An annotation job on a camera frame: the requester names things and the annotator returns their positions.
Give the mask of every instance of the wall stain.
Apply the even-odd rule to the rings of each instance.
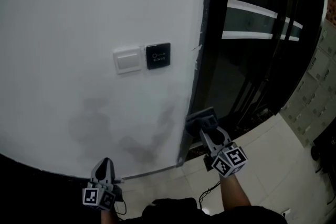
[[[83,154],[77,161],[87,164],[89,160],[97,163],[112,150],[112,133],[110,131],[110,118],[99,112],[107,106],[109,101],[105,98],[88,98],[83,101],[83,110],[68,122],[70,136],[83,148]]]
[[[151,167],[156,164],[156,160],[160,155],[160,150],[171,137],[174,121],[172,118],[174,112],[174,106],[169,105],[160,115],[156,130],[152,141],[149,145],[143,145],[137,141],[134,137],[125,136],[119,141],[119,145],[134,158],[134,161],[141,164],[143,167]],[[134,130],[146,129],[146,125],[138,125],[134,127]]]

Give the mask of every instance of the exit button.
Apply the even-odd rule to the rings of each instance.
[[[147,68],[155,69],[170,65],[170,43],[146,46]]]

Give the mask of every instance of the person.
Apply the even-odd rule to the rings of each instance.
[[[209,216],[197,208],[194,198],[180,200],[159,199],[147,206],[139,218],[127,219],[126,223],[267,223],[286,224],[285,218],[264,207],[252,206],[235,175],[228,178],[220,176],[220,188],[224,211]],[[102,224],[119,222],[116,212],[102,211]]]

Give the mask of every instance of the white floor tile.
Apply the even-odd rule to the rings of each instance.
[[[277,128],[272,127],[244,147],[249,164],[267,194],[280,184],[296,162],[300,150],[291,145],[291,140],[295,141],[296,137],[283,135]]]
[[[127,205],[127,214],[122,219],[136,218],[142,215],[142,211],[156,199],[183,199],[193,197],[193,192],[186,178],[180,177],[156,186],[126,191],[123,199]],[[124,205],[118,203],[118,210],[124,212]]]
[[[325,217],[321,217],[317,224],[332,224],[332,219],[336,216],[336,208],[330,211]]]
[[[236,176],[252,205],[258,205],[267,197],[264,188],[249,163]]]
[[[331,182],[328,174],[322,175],[321,172],[319,172],[315,176],[314,183],[311,185],[313,197],[315,199],[316,207],[319,209],[319,216],[327,216],[336,206],[336,199],[331,204],[327,205],[327,203],[334,197]]]
[[[287,144],[287,149],[291,152],[302,152],[303,146],[300,143],[299,139],[296,137],[295,133],[289,127],[289,125],[285,122],[285,120],[280,116],[280,120],[275,125],[275,129],[282,136],[284,141]]]
[[[269,129],[275,126],[282,117],[280,114],[270,117],[268,120],[264,121],[262,124],[258,125],[248,133],[242,135],[241,137],[235,139],[234,141],[238,146],[245,147],[254,140],[258,139],[264,133],[266,133]]]
[[[155,186],[164,182],[183,177],[181,167],[172,168],[163,172],[142,176],[138,178],[125,180],[125,183],[119,184],[122,191],[131,191]]]
[[[184,199],[193,197],[192,189],[185,177],[159,184],[146,189],[147,195],[152,199]]]
[[[219,181],[219,174],[214,169],[209,172],[206,169],[202,169],[188,175],[186,178],[198,203],[200,195],[209,188],[212,188]],[[211,216],[224,211],[220,188],[218,186],[212,190],[202,202],[202,207],[208,209]]]
[[[327,201],[314,196],[322,191],[323,181],[315,169],[310,149],[306,148],[287,177],[269,195],[277,212],[291,209],[286,217],[288,223],[314,223],[323,216]]]
[[[271,199],[269,197],[267,197],[266,199],[264,199],[260,204],[259,206],[262,206],[266,209],[269,209],[269,210],[272,210],[274,212],[276,212],[276,209],[271,201]]]
[[[182,166],[182,171],[184,175],[187,176],[201,169],[204,169],[205,164],[204,164],[203,158],[204,158],[204,155],[185,162]]]

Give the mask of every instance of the black wire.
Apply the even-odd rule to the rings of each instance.
[[[315,174],[317,174],[321,170],[322,170],[322,166],[317,171],[315,171]]]
[[[124,200],[122,200],[122,202],[124,203],[124,205],[125,205],[125,213],[118,213],[118,212],[116,212],[117,214],[119,214],[119,215],[126,215],[126,213],[127,213],[127,206],[126,206],[126,202],[124,201]]]
[[[220,181],[217,182],[217,184],[215,186],[213,186],[212,188],[209,188],[207,191],[203,192],[199,199],[198,199],[198,203],[200,204],[200,209],[202,210],[202,202],[205,196],[207,196],[213,189],[217,188],[220,185]]]

